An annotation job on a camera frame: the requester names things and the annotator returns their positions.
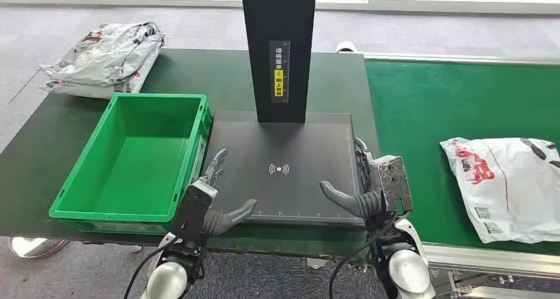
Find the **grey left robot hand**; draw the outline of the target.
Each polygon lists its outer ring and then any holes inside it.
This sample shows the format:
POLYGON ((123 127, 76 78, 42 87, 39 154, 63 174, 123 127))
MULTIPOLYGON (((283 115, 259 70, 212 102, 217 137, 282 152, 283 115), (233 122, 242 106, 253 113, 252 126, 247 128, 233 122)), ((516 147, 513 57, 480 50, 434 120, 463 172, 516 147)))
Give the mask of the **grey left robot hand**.
MULTIPOLYGON (((219 177, 223 174, 221 166, 225 162, 227 154, 227 149, 221 149, 218 151, 208 165, 204 175, 198 179, 198 181, 202 183, 204 192, 208 193, 213 199, 216 198, 218 194, 215 184, 217 183, 219 177)), ((241 206, 241 208, 229 213, 215 210, 211 207, 204 216, 201 231, 209 236, 219 236, 223 234, 251 216, 257 202, 258 201, 256 199, 249 199, 245 202, 245 204, 243 204, 243 206, 241 206)))

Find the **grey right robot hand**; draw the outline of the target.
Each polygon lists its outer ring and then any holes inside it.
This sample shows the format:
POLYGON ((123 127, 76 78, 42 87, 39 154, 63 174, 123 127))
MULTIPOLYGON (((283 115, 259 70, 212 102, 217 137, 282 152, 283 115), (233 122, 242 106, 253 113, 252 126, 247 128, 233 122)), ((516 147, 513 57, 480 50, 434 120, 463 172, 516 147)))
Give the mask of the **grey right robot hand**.
POLYGON ((362 192, 354 196, 347 195, 336 189, 330 182, 323 180, 319 182, 324 196, 332 203, 346 210, 350 214, 368 220, 385 212, 381 193, 374 190, 372 181, 373 155, 366 143, 358 137, 354 138, 355 156, 362 185, 362 192))

